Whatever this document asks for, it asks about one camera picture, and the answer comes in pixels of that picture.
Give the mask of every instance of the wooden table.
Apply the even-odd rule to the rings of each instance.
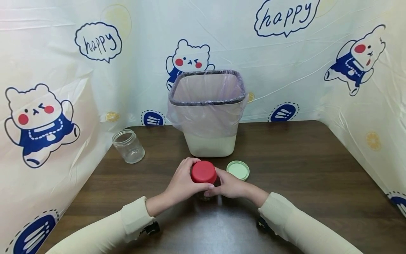
[[[129,165],[111,148],[40,253],[143,195],[161,193],[180,161],[191,156],[182,133],[172,126],[133,129],[145,158]],[[240,124],[234,153],[210,159],[223,169],[233,160],[249,165],[248,182],[285,196],[364,253],[406,253],[406,219],[322,123]],[[246,200],[192,198],[157,218],[161,233],[144,235],[117,253],[301,253],[257,230],[257,218]]]

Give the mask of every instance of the trash can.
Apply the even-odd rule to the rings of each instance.
[[[225,157],[234,151],[247,101],[237,71],[186,72],[169,92],[166,117],[184,133],[193,156]]]

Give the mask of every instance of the hand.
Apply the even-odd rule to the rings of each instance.
[[[194,183],[192,181],[190,169],[198,161],[200,160],[197,158],[182,160],[166,190],[158,196],[147,199],[145,204],[150,216],[157,216],[169,207],[190,198],[195,193],[214,189],[214,185],[211,183]]]
[[[204,193],[206,197],[223,195],[227,198],[244,198],[248,183],[241,181],[229,172],[216,168],[221,185]]]
[[[190,198],[193,194],[200,191],[214,189],[214,185],[208,182],[194,183],[190,177],[190,169],[196,162],[197,158],[186,158],[176,169],[175,174],[169,183],[165,194],[174,201],[175,204]]]
[[[246,198],[261,207],[269,196],[269,193],[247,182],[243,182],[227,171],[216,168],[221,185],[206,191],[206,197],[223,195],[227,198]]]

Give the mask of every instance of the blue circle print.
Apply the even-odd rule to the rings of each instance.
[[[35,254],[55,227],[52,215],[46,215],[29,225],[14,244],[14,254]]]
[[[296,107],[292,104],[283,104],[276,108],[269,118],[270,122],[285,122],[295,116]]]
[[[157,112],[146,112],[143,117],[143,123],[145,126],[160,126],[164,125],[164,118]]]
[[[402,197],[391,197],[391,201],[401,210],[406,216],[406,199]]]

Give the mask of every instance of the red jar lid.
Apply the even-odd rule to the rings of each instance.
[[[214,184],[217,178],[214,165],[208,161],[196,162],[192,167],[192,181],[196,183],[209,182]]]

